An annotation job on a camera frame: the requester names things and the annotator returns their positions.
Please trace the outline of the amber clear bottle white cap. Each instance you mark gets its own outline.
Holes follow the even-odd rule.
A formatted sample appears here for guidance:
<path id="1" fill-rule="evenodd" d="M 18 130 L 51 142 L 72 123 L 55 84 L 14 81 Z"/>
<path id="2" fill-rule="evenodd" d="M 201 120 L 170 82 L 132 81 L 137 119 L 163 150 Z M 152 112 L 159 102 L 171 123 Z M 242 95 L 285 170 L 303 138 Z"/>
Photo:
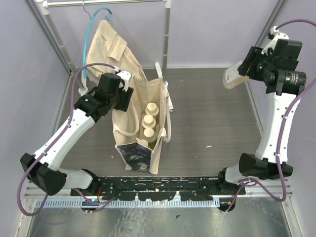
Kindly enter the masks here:
<path id="1" fill-rule="evenodd" d="M 223 85 L 226 89 L 233 89 L 239 84 L 249 81 L 249 77 L 241 76 L 238 72 L 242 61 L 237 62 L 234 66 L 227 68 L 223 74 Z"/>

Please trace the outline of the beige labelled bottle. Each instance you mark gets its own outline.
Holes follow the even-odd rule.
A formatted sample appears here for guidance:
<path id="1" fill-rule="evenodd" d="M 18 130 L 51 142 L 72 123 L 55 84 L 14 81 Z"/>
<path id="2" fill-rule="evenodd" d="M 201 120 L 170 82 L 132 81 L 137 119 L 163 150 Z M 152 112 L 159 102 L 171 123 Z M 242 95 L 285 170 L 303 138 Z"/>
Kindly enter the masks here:
<path id="1" fill-rule="evenodd" d="M 147 104 L 147 106 L 145 108 L 145 113 L 147 115 L 151 115 L 154 118 L 156 118 L 159 114 L 159 107 L 157 106 L 156 103 L 150 102 Z"/>

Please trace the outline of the cream canvas tote bag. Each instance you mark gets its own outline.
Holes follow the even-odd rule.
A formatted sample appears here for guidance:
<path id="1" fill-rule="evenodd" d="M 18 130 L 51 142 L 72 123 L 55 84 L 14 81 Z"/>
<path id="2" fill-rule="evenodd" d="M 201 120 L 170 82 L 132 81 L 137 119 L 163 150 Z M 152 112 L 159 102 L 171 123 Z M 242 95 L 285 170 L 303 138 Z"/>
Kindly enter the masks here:
<path id="1" fill-rule="evenodd" d="M 163 142 L 171 137 L 168 90 L 162 79 L 132 78 L 132 97 L 126 112 L 113 110 L 115 148 L 127 170 L 158 174 Z"/>

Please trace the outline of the green bottle beige cap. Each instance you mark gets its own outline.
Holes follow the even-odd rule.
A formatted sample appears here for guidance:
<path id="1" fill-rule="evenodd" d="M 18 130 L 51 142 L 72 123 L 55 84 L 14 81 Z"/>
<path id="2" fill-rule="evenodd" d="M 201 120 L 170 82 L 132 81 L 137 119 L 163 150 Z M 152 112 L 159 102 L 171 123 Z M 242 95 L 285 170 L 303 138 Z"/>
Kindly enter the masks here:
<path id="1" fill-rule="evenodd" d="M 156 145 L 156 142 L 157 142 L 157 134 L 151 128 L 144 129 L 143 139 L 147 140 L 149 143 L 149 148 L 153 149 Z"/>

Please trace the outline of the green flip-cap bottle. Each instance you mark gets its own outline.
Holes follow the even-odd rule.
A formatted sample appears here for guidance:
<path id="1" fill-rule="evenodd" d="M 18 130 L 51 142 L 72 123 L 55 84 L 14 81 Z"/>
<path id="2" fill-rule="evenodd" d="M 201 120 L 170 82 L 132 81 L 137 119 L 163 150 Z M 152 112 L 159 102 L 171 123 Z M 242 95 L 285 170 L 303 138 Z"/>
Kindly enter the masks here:
<path id="1" fill-rule="evenodd" d="M 145 140 L 145 139 L 136 138 L 136 142 L 137 142 L 138 144 L 140 144 L 141 146 L 143 146 L 143 147 L 146 147 L 146 148 L 149 147 L 149 143 L 148 143 L 148 141 Z"/>

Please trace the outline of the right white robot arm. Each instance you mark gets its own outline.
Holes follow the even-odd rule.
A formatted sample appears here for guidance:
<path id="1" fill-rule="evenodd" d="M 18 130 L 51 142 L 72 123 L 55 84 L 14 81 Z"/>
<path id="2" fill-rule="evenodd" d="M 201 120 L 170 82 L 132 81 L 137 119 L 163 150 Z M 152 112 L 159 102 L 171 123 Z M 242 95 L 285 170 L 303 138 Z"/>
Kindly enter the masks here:
<path id="1" fill-rule="evenodd" d="M 219 172 L 216 187 L 221 194 L 236 190 L 242 181 L 251 178 L 283 180 L 292 175 L 287 144 L 299 95 L 306 83 L 306 74 L 296 70 L 301 48 L 300 41 L 285 35 L 275 37 L 265 48 L 251 47 L 243 61 L 225 70 L 223 84 L 227 89 L 249 79 L 264 82 L 268 113 L 256 153 L 243 153 L 238 165 Z"/>

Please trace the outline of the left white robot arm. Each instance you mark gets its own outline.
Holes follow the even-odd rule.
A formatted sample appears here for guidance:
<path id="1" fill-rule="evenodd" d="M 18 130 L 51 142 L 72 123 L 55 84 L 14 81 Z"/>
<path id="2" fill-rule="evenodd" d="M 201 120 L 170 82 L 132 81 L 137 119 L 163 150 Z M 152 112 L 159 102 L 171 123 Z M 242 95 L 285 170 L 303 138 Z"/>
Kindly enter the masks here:
<path id="1" fill-rule="evenodd" d="M 60 165 L 74 144 L 110 110 L 126 112 L 133 88 L 128 83 L 131 72 L 105 73 L 99 84 L 83 95 L 72 108 L 72 114 L 57 132 L 34 154 L 25 153 L 20 162 L 27 178 L 49 196 L 62 189 L 81 189 L 88 196 L 99 190 L 99 178 L 87 169 L 61 169 Z"/>

